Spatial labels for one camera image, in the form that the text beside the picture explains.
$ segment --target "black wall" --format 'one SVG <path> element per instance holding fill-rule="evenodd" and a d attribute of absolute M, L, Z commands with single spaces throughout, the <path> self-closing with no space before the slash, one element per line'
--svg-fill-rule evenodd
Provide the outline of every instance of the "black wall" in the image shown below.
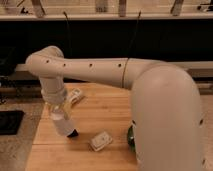
<path fill-rule="evenodd" d="M 213 20 L 141 20 L 129 49 L 136 23 L 69 21 L 69 36 L 66 21 L 1 21 L 0 47 L 15 47 L 17 63 L 48 45 L 60 47 L 66 58 L 213 60 Z"/>

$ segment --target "tiled floor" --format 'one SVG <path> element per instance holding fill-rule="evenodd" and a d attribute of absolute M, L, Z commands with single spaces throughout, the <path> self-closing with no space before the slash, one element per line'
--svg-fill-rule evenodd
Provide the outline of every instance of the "tiled floor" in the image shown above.
<path fill-rule="evenodd" d="M 0 110 L 23 110 L 23 121 L 17 135 L 0 136 L 0 171 L 23 171 L 32 146 L 43 101 L 35 99 L 7 99 Z"/>

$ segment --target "shelf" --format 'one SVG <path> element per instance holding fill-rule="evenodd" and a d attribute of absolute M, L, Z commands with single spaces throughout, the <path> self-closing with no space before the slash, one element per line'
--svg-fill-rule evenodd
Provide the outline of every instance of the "shelf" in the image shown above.
<path fill-rule="evenodd" d="M 4 0 L 0 20 L 213 18 L 211 11 L 210 0 Z"/>

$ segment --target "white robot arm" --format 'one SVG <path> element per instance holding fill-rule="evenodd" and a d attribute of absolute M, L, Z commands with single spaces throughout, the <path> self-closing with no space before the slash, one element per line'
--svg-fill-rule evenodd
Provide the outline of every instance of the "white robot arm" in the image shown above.
<path fill-rule="evenodd" d="M 55 106 L 67 98 L 63 77 L 131 89 L 140 171 L 205 170 L 200 95 L 184 70 L 154 60 L 64 59 L 54 46 L 31 54 L 26 64 L 39 77 L 44 100 Z M 55 122 L 58 132 L 72 134 L 72 121 L 60 108 L 53 111 L 53 120 L 63 121 Z"/>

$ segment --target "wooden table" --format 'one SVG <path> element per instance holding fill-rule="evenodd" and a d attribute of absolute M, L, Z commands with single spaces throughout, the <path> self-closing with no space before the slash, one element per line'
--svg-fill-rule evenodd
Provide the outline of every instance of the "wooden table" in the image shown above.
<path fill-rule="evenodd" d="M 93 83 L 68 84 L 80 88 L 86 97 L 72 110 L 79 137 L 59 136 L 44 107 L 32 146 L 27 171 L 136 171 L 135 154 L 126 141 L 131 124 L 129 91 Z M 206 113 L 204 136 L 207 171 L 213 171 L 213 96 L 202 96 Z M 89 140 L 106 130 L 113 143 L 94 152 Z"/>

